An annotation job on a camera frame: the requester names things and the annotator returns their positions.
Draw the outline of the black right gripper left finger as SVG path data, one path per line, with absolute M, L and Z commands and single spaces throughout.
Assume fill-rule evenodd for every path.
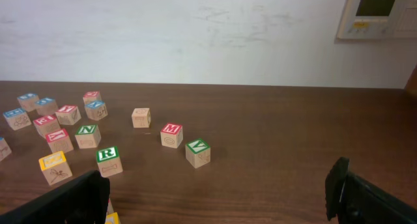
M 104 224 L 110 180 L 89 171 L 58 188 L 1 215 L 1 223 Z

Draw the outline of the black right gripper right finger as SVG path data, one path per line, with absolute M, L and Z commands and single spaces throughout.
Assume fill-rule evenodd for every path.
M 340 157 L 325 179 L 327 220 L 339 224 L 416 224 L 416 209 L 349 171 Z

